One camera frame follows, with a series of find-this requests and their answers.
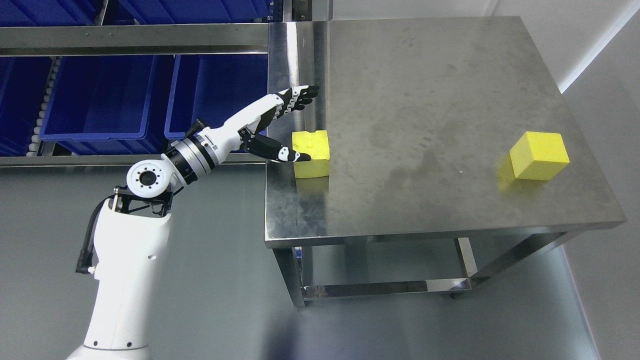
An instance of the blue bin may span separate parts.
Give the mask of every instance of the blue bin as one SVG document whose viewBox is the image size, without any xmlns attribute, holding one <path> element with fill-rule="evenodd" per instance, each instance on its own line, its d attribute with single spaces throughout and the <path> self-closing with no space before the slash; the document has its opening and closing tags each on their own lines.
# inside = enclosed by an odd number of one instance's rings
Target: blue bin
<svg viewBox="0 0 640 360">
<path fill-rule="evenodd" d="M 244 22 L 269 15 L 270 0 L 120 0 L 140 24 Z"/>
<path fill-rule="evenodd" d="M 0 26 L 91 25 L 101 0 L 0 0 Z"/>
<path fill-rule="evenodd" d="M 212 128 L 267 94 L 267 55 L 178 55 L 173 68 L 167 139 L 184 138 L 201 118 Z"/>
<path fill-rule="evenodd" d="M 79 155 L 161 152 L 172 67 L 172 56 L 64 58 L 40 137 Z"/>
<path fill-rule="evenodd" d="M 0 155 L 27 153 L 50 67 L 47 57 L 0 57 Z"/>
</svg>

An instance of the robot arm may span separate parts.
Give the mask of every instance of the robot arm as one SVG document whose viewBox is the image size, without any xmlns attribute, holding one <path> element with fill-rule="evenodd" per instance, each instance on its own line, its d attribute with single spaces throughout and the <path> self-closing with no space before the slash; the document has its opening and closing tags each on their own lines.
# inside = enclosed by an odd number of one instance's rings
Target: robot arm
<svg viewBox="0 0 640 360">
<path fill-rule="evenodd" d="M 68 360 L 151 359 L 148 305 L 166 257 L 173 196 L 242 145 L 272 161 L 310 160 L 258 133 L 282 115 L 304 109 L 317 94 L 317 86 L 305 85 L 266 95 L 216 129 L 197 120 L 161 160 L 143 160 L 129 169 L 127 186 L 116 186 L 92 214 L 76 272 L 93 274 L 100 284 L 84 343 Z M 146 205 L 132 208 L 134 201 Z M 145 208 L 159 217 L 133 215 Z M 92 266 L 94 251 L 97 266 Z"/>
</svg>

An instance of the yellow cube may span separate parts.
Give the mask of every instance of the yellow cube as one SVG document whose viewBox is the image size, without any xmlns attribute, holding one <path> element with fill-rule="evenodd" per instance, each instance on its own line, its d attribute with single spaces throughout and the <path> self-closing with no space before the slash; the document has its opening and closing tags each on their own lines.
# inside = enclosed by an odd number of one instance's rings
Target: yellow cube
<svg viewBox="0 0 640 360">
<path fill-rule="evenodd" d="M 527 131 L 509 155 L 516 179 L 551 180 L 569 165 L 562 136 L 557 133 Z"/>
<path fill-rule="evenodd" d="M 329 176 L 329 136 L 326 130 L 315 133 L 296 131 L 291 134 L 293 149 L 311 155 L 311 161 L 293 163 L 298 179 Z"/>
</svg>

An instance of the table top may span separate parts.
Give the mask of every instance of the table top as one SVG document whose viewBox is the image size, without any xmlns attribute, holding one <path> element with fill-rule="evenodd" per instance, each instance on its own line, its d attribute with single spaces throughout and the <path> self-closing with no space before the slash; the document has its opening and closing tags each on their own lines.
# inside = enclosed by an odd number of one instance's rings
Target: table top
<svg viewBox="0 0 640 360">
<path fill-rule="evenodd" d="M 326 129 L 330 176 L 268 163 L 268 247 L 614 227 L 607 181 L 519 17 L 271 24 L 269 92 L 317 84 L 268 135 Z M 561 133 L 571 163 L 513 179 L 525 131 Z"/>
</svg>

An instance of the metal shelving rack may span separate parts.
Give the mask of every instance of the metal shelving rack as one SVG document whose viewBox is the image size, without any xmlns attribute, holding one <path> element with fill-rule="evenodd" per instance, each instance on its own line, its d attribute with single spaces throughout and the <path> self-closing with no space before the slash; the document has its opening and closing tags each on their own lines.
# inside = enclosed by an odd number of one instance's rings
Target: metal shelving rack
<svg viewBox="0 0 640 360">
<path fill-rule="evenodd" d="M 310 20 L 310 1 L 302 2 Z M 269 23 L 103 25 L 117 2 L 105 0 L 94 26 L 0 28 L 0 56 L 79 56 L 132 54 L 265 54 Z M 285 19 L 296 5 L 284 4 Z M 0 157 L 0 167 L 125 166 L 159 155 Z M 233 153 L 225 164 L 264 163 L 251 154 Z"/>
</svg>

